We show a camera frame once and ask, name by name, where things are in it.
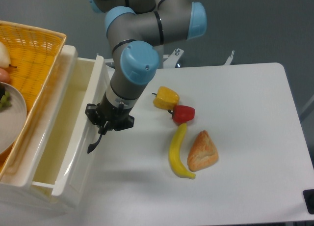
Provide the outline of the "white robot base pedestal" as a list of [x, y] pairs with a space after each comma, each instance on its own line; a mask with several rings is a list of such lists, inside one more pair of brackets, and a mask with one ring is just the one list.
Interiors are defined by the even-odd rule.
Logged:
[[[182, 64], [180, 64], [181, 62], [181, 57], [183, 56], [184, 51], [180, 48], [176, 48], [172, 54], [170, 55], [162, 55], [162, 57], [159, 58], [159, 56], [157, 56], [160, 59], [159, 62], [159, 66], [161, 66], [160, 68], [180, 68], [182, 67]], [[227, 58], [226, 62], [223, 64], [224, 66], [229, 66], [231, 65], [233, 58], [234, 58], [234, 53], [235, 51], [233, 50], [230, 54], [230, 56]], [[114, 68], [114, 62], [113, 59], [109, 59], [108, 60], [108, 65], [111, 68]], [[199, 66], [204, 66], [204, 65], [198, 65], [195, 64], [193, 67], [199, 67]], [[186, 64], [186, 61], [183, 61], [183, 67], [188, 67], [188, 64]]]

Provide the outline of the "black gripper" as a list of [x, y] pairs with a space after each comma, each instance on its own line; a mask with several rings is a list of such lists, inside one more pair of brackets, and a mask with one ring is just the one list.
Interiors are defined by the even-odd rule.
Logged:
[[108, 131], [122, 131], [134, 126], [134, 117], [129, 115], [130, 109], [124, 105], [112, 105], [104, 95], [98, 105], [88, 103], [85, 114], [93, 125], [98, 127], [98, 133], [105, 135]]

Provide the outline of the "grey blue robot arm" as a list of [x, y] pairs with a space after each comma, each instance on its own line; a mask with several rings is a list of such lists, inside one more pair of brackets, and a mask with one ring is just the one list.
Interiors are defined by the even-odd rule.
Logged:
[[152, 80], [160, 59], [156, 47], [200, 37], [207, 30], [203, 5], [191, 0], [89, 0], [105, 13], [105, 34], [115, 71], [100, 103], [86, 115], [99, 133], [131, 128], [130, 111]]

